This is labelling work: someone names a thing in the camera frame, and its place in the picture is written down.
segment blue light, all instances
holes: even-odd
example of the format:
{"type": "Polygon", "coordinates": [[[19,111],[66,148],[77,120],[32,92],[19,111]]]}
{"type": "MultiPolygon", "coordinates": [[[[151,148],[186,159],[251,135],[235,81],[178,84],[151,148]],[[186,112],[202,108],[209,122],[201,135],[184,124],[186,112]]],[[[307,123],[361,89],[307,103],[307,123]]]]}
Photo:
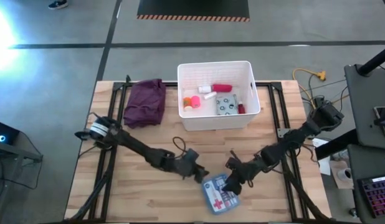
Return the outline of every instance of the blue light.
{"type": "Polygon", "coordinates": [[[6,140],[5,136],[0,136],[0,142],[4,142],[6,140]]]}

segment folded purple cloth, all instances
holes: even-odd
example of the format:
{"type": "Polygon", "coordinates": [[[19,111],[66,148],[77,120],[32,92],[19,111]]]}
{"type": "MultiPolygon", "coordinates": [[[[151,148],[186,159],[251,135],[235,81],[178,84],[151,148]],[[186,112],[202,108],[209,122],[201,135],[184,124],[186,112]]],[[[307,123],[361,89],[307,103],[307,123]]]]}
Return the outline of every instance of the folded purple cloth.
{"type": "Polygon", "coordinates": [[[161,79],[145,80],[131,88],[123,118],[130,128],[157,125],[165,110],[166,86],[161,79]]]}

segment concrete floor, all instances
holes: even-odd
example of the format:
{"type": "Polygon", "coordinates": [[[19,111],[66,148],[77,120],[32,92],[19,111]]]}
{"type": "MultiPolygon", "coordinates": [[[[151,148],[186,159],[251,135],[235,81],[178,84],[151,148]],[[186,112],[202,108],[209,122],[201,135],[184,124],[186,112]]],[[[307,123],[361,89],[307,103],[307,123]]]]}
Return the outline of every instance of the concrete floor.
{"type": "MultiPolygon", "coordinates": [[[[38,188],[16,187],[3,223],[56,222],[64,216],[80,148],[74,132],[85,126],[103,49],[36,48],[42,48],[39,44],[104,44],[115,3],[78,0],[70,1],[66,9],[50,11],[48,1],[0,0],[0,121],[23,130],[44,155],[38,188]],[[10,44],[30,44],[34,49],[2,48],[10,44]]],[[[123,1],[113,43],[385,40],[382,1],[249,3],[251,22],[242,24],[139,21],[135,19],[138,0],[123,1]]],[[[175,80],[180,63],[248,60],[257,80],[291,79],[297,67],[325,70],[325,82],[316,78],[312,81],[312,86],[319,86],[344,79],[345,65],[364,63],[385,48],[352,44],[110,49],[102,75],[104,80],[124,80],[126,74],[134,80],[175,80]]],[[[305,87],[308,78],[307,74],[298,74],[305,87]]],[[[345,86],[341,82],[317,89],[314,94],[336,100],[345,86]]],[[[349,99],[343,100],[342,112],[346,116],[343,124],[323,137],[335,138],[354,128],[349,99]]],[[[25,172],[33,176],[36,169],[25,172]]],[[[351,221],[347,214],[353,206],[351,192],[337,190],[329,177],[324,183],[333,217],[351,221]]]]}

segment wooden table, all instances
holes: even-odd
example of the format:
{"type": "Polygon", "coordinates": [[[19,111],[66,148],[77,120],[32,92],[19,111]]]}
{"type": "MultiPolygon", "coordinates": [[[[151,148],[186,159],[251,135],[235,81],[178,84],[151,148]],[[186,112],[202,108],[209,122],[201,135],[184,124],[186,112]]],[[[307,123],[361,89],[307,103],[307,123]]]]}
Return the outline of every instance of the wooden table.
{"type": "MultiPolygon", "coordinates": [[[[91,111],[106,116],[113,82],[98,82],[93,96],[91,111]]],[[[292,128],[299,128],[306,120],[298,83],[282,81],[285,102],[292,128]]],[[[230,174],[224,167],[233,149],[243,161],[266,145],[277,142],[273,124],[268,89],[258,87],[261,112],[244,129],[187,132],[178,115],[176,88],[166,90],[166,109],[162,124],[139,129],[124,129],[132,136],[155,147],[179,154],[172,143],[174,136],[180,136],[188,147],[200,156],[197,163],[211,172],[209,176],[222,172],[230,174]]],[[[90,126],[95,117],[88,118],[90,126]]],[[[81,152],[92,146],[88,141],[82,144],[81,152]]],[[[91,194],[98,163],[98,150],[84,154],[77,164],[74,182],[65,217],[69,218],[91,194]]],[[[326,199],[323,181],[316,163],[310,160],[309,151],[302,148],[298,157],[303,186],[314,203],[327,216],[330,209],[326,199]]],[[[111,197],[108,205],[108,222],[267,222],[290,221],[287,195],[283,175],[276,172],[259,174],[254,188],[247,184],[240,194],[241,205],[234,210],[212,215],[204,200],[201,186],[193,178],[181,180],[177,174],[165,173],[152,168],[141,156],[125,147],[119,147],[112,180],[111,197]]],[[[298,197],[294,193],[298,213],[298,197]]]]}

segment white plastic basket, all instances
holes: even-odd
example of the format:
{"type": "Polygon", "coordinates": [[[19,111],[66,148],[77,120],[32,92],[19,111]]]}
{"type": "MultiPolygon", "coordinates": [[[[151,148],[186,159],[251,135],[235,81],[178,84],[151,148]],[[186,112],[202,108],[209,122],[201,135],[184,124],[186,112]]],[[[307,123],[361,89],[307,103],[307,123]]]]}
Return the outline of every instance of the white plastic basket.
{"type": "Polygon", "coordinates": [[[254,74],[247,61],[179,65],[178,98],[179,115],[187,131],[243,128],[260,112],[254,74]],[[216,115],[216,97],[204,100],[203,94],[198,92],[198,87],[213,84],[232,85],[231,93],[242,101],[246,114],[216,115]],[[201,107],[185,111],[183,98],[194,95],[200,96],[201,107]]]}

